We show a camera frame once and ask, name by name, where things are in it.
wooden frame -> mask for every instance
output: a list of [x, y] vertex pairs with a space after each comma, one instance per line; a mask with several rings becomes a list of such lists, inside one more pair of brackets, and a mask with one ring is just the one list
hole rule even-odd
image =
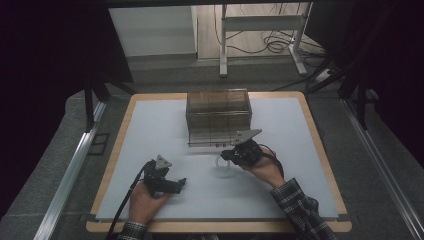
[[[96, 198], [91, 209], [91, 214], [96, 215], [100, 207], [100, 203], [104, 197], [104, 194], [109, 186], [112, 178], [115, 165], [118, 161], [119, 153], [127, 132], [129, 123], [131, 121], [132, 113], [137, 101], [146, 100], [185, 100], [187, 98], [186, 93], [171, 93], [171, 94], [136, 94], [134, 95], [128, 105], [127, 111], [122, 121], [121, 128], [115, 141], [111, 156], [109, 158], [108, 165], [103, 175], [102, 182], [97, 192]], [[305, 115], [306, 122], [308, 124], [309, 131], [314, 141], [319, 159], [325, 176], [327, 177], [333, 198], [336, 203], [336, 208], [339, 216], [347, 215], [347, 210], [343, 199], [341, 197], [339, 188], [331, 170], [330, 163], [328, 162], [327, 155], [325, 154], [324, 147], [319, 137], [318, 131], [315, 127], [315, 123], [312, 119], [311, 112], [304, 95], [300, 92], [250, 92], [249, 98], [297, 98], [299, 99], [303, 114]], [[334, 232], [349, 232], [352, 229], [352, 222], [329, 220], [327, 224]], [[110, 228], [110, 222], [95, 222], [88, 221], [86, 228], [90, 232], [107, 232]], [[119, 222], [115, 226], [115, 231], [121, 231], [123, 222]], [[243, 221], [243, 222], [231, 222], [231, 221], [153, 221], [149, 224], [149, 232], [152, 233], [252, 233], [252, 232], [293, 232], [291, 224], [285, 221]]]

metal rail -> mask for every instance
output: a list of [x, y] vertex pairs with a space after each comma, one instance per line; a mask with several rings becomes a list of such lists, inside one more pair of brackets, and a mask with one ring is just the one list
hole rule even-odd
[[355, 108], [351, 101], [342, 99], [341, 100], [349, 116], [352, 125], [354, 126], [359, 138], [364, 144], [365, 149], [371, 157], [377, 172], [380, 175], [381, 180], [387, 188], [393, 202], [398, 208], [403, 220], [405, 221], [409, 231], [415, 240], [424, 239], [424, 228], [423, 223], [411, 205], [408, 197], [403, 193], [395, 177], [387, 166], [383, 156], [380, 154], [377, 146], [374, 144], [368, 131], [364, 130], [361, 124], [356, 120]]
[[66, 200], [74, 186], [75, 180], [84, 162], [85, 156], [87, 155], [88, 149], [90, 148], [91, 142], [96, 135], [97, 128], [99, 126], [99, 120], [103, 115], [103, 111], [106, 108], [106, 104], [99, 102], [96, 109], [94, 110], [94, 126], [89, 133], [84, 133], [78, 144], [77, 149], [69, 163], [68, 168], [60, 182], [60, 185], [53, 197], [52, 202], [43, 218], [43, 221], [38, 228], [38, 231], [34, 237], [37, 240], [48, 240], [50, 239], [56, 224], [59, 220], [60, 214], [62, 213], [63, 207], [65, 206]]

wooden table edge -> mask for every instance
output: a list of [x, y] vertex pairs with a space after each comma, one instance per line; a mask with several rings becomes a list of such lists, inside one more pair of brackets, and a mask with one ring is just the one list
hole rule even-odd
[[[327, 177], [333, 198], [336, 203], [337, 212], [339, 215], [346, 215], [347, 210], [346, 206], [341, 197], [337, 182], [334, 178], [333, 171], [331, 169], [330, 163], [328, 162], [327, 155], [325, 153], [324, 147], [322, 145], [320, 136], [318, 134], [317, 128], [312, 118], [311, 111], [308, 107], [308, 103], [305, 99], [305, 96], [301, 92], [249, 92], [249, 98], [297, 98], [300, 102], [302, 111], [305, 115], [305, 119], [308, 124], [311, 137], [314, 141], [315, 148], [321, 165], [323, 167], [325, 176]], [[125, 112], [124, 119], [119, 129], [118, 135], [116, 137], [115, 144], [112, 149], [109, 162], [106, 166], [105, 173], [102, 178], [102, 182], [99, 186], [96, 198], [91, 209], [91, 214], [96, 215], [98, 209], [100, 208], [101, 201], [104, 197], [104, 194], [107, 190], [107, 187], [112, 178], [113, 170], [115, 169], [116, 163], [118, 161], [119, 152], [122, 147], [122, 143], [125, 138], [129, 123], [131, 121], [132, 112], [135, 108], [137, 101], [157, 101], [157, 100], [184, 100], [187, 99], [187, 93], [163, 93], [163, 94], [135, 94], [131, 97], [131, 100], [128, 104], [127, 111]], [[327, 224], [334, 232], [348, 232], [352, 228], [352, 223], [350, 221], [337, 222], [337, 221], [326, 221]], [[281, 227], [275, 226], [276, 222], [153, 222], [149, 224], [149, 232], [162, 232], [162, 233], [176, 233], [176, 232], [216, 232], [221, 229], [219, 232], [286, 232], [289, 231], [291, 225], [289, 222], [278, 222]], [[225, 226], [232, 226], [233, 231], [226, 231]], [[115, 231], [120, 231], [122, 229], [123, 223], [117, 223]], [[91, 222], [86, 223], [86, 228], [89, 232], [107, 232], [109, 230], [110, 223], [102, 222]]]

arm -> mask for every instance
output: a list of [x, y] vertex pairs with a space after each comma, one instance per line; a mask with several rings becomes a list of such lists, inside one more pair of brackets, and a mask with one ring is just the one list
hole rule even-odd
[[[267, 154], [275, 154], [262, 149]], [[277, 165], [268, 158], [260, 159], [255, 166], [241, 166], [274, 189], [272, 197], [284, 211], [297, 232], [309, 239], [336, 239], [333, 231], [318, 214], [318, 201], [306, 196], [296, 179], [286, 182]]]
[[138, 183], [131, 194], [128, 221], [119, 234], [118, 240], [143, 239], [147, 231], [147, 224], [153, 219], [170, 196], [170, 194], [164, 194], [160, 198], [153, 198], [150, 196], [146, 185]]

white stand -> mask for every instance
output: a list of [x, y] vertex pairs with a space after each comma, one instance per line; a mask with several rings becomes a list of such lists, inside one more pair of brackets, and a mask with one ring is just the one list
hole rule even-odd
[[299, 44], [305, 30], [306, 21], [308, 19], [309, 2], [302, 15], [285, 15], [285, 16], [239, 16], [227, 17], [227, 5], [222, 5], [222, 30], [221, 30], [221, 51], [220, 51], [220, 68], [219, 75], [227, 76], [227, 32], [235, 31], [274, 31], [274, 30], [295, 30], [296, 37], [293, 43], [289, 45], [290, 54], [296, 64], [297, 71], [300, 76], [306, 76], [305, 66], [299, 57]]

